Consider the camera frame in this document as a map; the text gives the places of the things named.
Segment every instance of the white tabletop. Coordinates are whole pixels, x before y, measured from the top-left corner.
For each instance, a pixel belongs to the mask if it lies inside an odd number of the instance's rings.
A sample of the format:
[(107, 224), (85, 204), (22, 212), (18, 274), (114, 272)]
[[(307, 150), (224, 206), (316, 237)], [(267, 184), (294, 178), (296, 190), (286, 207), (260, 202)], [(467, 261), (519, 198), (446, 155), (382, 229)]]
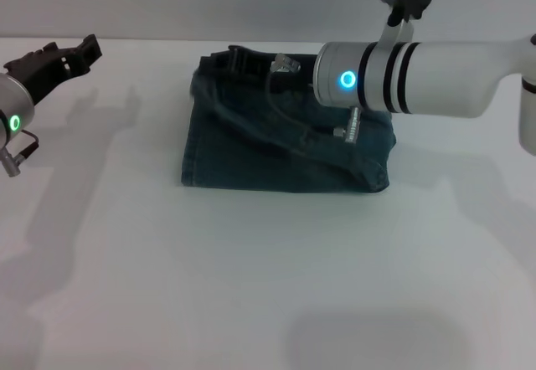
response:
[(533, 368), (518, 77), (478, 120), (397, 116), (379, 195), (187, 189), (191, 74), (229, 43), (100, 43), (38, 106), (23, 174), (0, 174), (2, 370)]

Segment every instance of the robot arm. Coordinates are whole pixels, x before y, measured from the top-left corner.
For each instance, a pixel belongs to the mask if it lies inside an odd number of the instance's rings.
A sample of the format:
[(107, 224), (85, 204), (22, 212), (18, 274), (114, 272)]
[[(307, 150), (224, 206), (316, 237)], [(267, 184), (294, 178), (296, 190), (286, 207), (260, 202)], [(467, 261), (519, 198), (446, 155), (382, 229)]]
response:
[(502, 78), (521, 74), (519, 139), (536, 156), (536, 35), (511, 42), (411, 42), (410, 20), (420, 18), (431, 0), (382, 1), (393, 10), (378, 42), (322, 48), (313, 72), (318, 102), (355, 111), (475, 118), (488, 108)]
[[(34, 119), (35, 106), (61, 83), (89, 73), (101, 55), (95, 35), (90, 35), (77, 48), (58, 49), (51, 43), (4, 65), (8, 72), (0, 74), (0, 163), (10, 177), (20, 174), (20, 164), (39, 147), (39, 139), (24, 130)], [(7, 145), (21, 132), (34, 142), (13, 157)]]

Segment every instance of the blue led ring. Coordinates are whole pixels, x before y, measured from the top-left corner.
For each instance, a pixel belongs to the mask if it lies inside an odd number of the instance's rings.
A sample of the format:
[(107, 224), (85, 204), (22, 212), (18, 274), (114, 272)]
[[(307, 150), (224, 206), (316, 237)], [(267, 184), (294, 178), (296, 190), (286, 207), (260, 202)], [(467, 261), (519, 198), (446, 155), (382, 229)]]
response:
[(358, 79), (353, 71), (345, 71), (341, 74), (339, 81), (343, 88), (349, 90), (355, 86), (355, 84), (358, 82)]

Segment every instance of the white wall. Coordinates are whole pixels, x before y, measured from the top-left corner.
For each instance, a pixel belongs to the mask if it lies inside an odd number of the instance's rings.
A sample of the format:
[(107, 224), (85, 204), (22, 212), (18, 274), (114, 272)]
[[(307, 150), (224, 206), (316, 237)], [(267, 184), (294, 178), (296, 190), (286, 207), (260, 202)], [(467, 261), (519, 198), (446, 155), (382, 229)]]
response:
[[(376, 39), (378, 0), (0, 0), (0, 35), (326, 41)], [(536, 0), (434, 0), (425, 39), (497, 39), (536, 31)]]

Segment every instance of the blue denim jeans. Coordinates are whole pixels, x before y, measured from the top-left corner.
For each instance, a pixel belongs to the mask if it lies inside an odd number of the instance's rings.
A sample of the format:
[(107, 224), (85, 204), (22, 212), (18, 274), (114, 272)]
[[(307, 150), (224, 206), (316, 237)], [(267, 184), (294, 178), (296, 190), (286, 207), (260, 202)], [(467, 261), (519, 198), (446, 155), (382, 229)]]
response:
[(350, 111), (318, 104), (308, 92), (272, 95), (261, 87), (193, 76), (194, 99), (183, 159), (183, 185), (288, 193), (377, 193), (389, 186), (387, 161), (396, 139), (390, 116), (364, 112), (357, 144), (332, 135)]

